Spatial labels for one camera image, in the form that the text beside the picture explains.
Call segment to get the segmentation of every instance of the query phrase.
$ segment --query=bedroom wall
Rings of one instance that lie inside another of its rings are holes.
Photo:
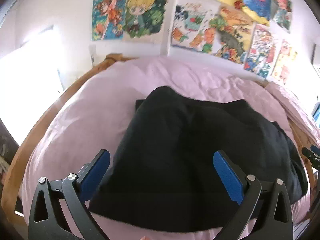
[[[320,96],[320,79],[314,75],[310,62],[314,40],[320,37],[320,25],[304,0],[292,0],[292,3],[292,34],[288,35],[273,23],[271,23],[271,29],[279,34],[279,40],[287,38],[297,48],[301,62],[299,63],[300,68],[292,72],[288,87],[299,96],[307,109],[311,109],[318,92]],[[137,46],[115,40],[91,41],[91,13],[92,0],[19,0],[15,11],[15,24],[12,24],[14,26],[14,46],[15,48],[19,47],[31,34],[54,25],[61,38],[61,47],[65,52],[65,64],[59,66],[64,87],[68,87],[90,69],[90,45],[96,46],[95,62],[97,63],[111,52],[122,52],[126,56],[135,57],[159,55],[160,46],[150,43],[140,43]],[[0,36],[4,35],[3,33],[0,28]],[[243,66],[221,58],[180,48],[171,48],[170,55],[193,60],[195,63],[204,62],[244,78],[259,79],[255,74],[243,70]]]
[[[15,50],[16,7],[7,14],[0,28],[0,58]]]

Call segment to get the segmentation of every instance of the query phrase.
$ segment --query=pink duvet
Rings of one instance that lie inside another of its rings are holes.
[[[111,159],[134,115],[137,99],[155,88],[169,85],[178,93],[221,103],[245,99],[269,121],[277,121],[294,141],[286,113],[264,88],[249,80],[200,64],[175,61],[167,57],[149,57],[117,62],[88,80],[65,104],[34,150],[23,179],[22,203],[28,223],[31,201],[38,179],[64,179],[90,162],[100,149],[107,149]],[[309,211],[310,189],[292,205],[294,224]],[[74,234],[81,236],[66,204],[62,208]],[[110,239],[210,240],[220,228],[194,233],[168,233],[138,228],[93,214]],[[252,229],[250,221],[242,237]]]

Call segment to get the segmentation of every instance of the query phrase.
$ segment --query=blue gripper pad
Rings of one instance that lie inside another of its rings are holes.
[[[231,200],[236,201],[238,205],[240,205],[244,198],[243,185],[225,158],[219,152],[215,152],[213,154],[213,166],[215,167]]]
[[[103,150],[99,159],[95,161],[84,180],[81,182],[79,200],[82,203],[92,198],[110,165],[110,160],[110,153],[107,150]]]
[[[313,151],[316,155],[320,156],[320,149],[317,146],[311,145],[310,150]]]

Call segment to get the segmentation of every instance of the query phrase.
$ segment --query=window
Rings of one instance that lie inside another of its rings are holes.
[[[0,118],[19,145],[62,93],[58,66],[63,65],[60,37],[53,28],[0,60]]]

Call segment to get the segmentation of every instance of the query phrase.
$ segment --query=round wooden bed frame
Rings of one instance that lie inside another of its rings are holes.
[[[26,223],[23,217],[15,214],[15,206],[19,193],[20,186],[22,184],[24,172],[28,163],[28,160],[36,148],[37,144],[40,142],[44,136],[47,128],[49,127],[52,120],[58,114],[60,109],[64,104],[81,88],[81,86],[92,76],[97,73],[107,69],[113,63],[117,61],[127,61],[133,58],[123,57],[122,54],[109,54],[106,56],[105,60],[100,64],[94,66],[90,71],[85,73],[81,78],[76,80],[68,89],[66,89],[61,96],[55,101],[48,110],[41,116],[38,122],[33,126],[32,130],[29,132],[28,136],[25,138],[17,153],[15,154],[9,170],[6,175],[4,182],[4,188],[1,199],[1,206],[4,213],[7,216],[9,222],[13,225],[24,226]],[[308,147],[310,149],[311,144],[315,144],[308,136],[293,123],[292,120],[288,119],[290,126],[293,131],[294,139],[298,145],[299,153],[305,163],[307,168],[308,177],[310,181],[310,188],[313,189],[316,185],[315,177],[311,168],[310,161],[302,155],[301,150],[303,147]]]

